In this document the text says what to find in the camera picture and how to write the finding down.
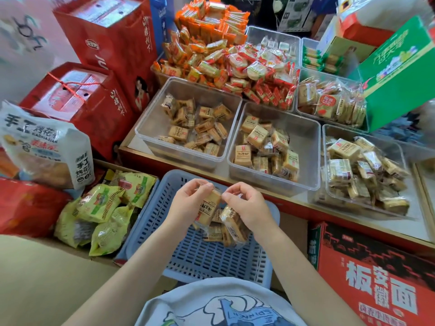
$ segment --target light blue t-shirt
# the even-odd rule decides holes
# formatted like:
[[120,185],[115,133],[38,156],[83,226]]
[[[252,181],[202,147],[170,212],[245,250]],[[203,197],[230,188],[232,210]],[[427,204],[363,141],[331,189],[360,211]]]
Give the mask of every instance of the light blue t-shirt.
[[200,280],[145,304],[136,326],[307,326],[279,295],[237,278]]

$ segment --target fingers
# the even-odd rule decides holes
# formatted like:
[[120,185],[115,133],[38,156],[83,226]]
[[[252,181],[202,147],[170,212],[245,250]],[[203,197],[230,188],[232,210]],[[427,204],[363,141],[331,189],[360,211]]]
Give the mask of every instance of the fingers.
[[188,181],[186,184],[182,186],[180,191],[186,193],[188,196],[194,194],[195,190],[200,186],[209,183],[206,180],[195,178],[193,180]]
[[246,206],[247,201],[240,199],[232,193],[224,192],[222,194],[222,199],[237,213],[241,214]]
[[255,195],[261,194],[252,186],[243,182],[239,182],[230,186],[225,192],[231,193],[233,195],[238,195],[242,193],[244,196],[246,196],[246,199],[248,200]]
[[199,189],[194,194],[192,194],[191,197],[195,202],[201,204],[202,201],[210,195],[210,193],[213,191],[213,188],[213,183],[201,185]]

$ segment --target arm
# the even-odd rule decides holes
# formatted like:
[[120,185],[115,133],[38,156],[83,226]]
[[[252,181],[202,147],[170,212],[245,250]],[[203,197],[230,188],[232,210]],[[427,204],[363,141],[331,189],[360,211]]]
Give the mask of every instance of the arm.
[[133,325],[212,189],[205,180],[192,180],[178,190],[163,224],[63,326]]
[[[246,200],[237,197],[240,193]],[[270,258],[293,308],[309,326],[364,326],[279,228],[261,193],[245,183],[237,183],[222,198],[252,230]]]

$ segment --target red string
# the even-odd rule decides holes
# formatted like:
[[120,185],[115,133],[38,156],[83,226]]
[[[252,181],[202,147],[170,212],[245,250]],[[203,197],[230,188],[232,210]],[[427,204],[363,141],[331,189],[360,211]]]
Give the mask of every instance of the red string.
[[75,81],[68,81],[68,82],[63,82],[62,80],[60,80],[59,78],[55,77],[53,74],[51,74],[50,72],[47,73],[49,76],[51,76],[53,79],[55,79],[57,82],[59,82],[66,90],[68,90],[71,94],[73,94],[74,96],[76,96],[77,98],[81,99],[81,101],[84,103],[85,99],[80,96],[78,93],[76,93],[73,89],[71,89],[70,87],[68,87],[67,85],[80,85],[80,86],[92,86],[92,85],[100,85],[100,82],[89,82],[89,83],[83,83],[83,82],[75,82]]

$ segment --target right hand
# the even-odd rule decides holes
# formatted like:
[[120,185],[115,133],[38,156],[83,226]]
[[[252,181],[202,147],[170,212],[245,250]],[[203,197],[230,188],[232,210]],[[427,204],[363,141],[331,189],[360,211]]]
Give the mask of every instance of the right hand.
[[[242,194],[244,199],[239,198],[239,194]],[[222,194],[222,199],[240,215],[256,239],[273,235],[273,232],[279,229],[263,195],[252,186],[243,182],[234,184]]]

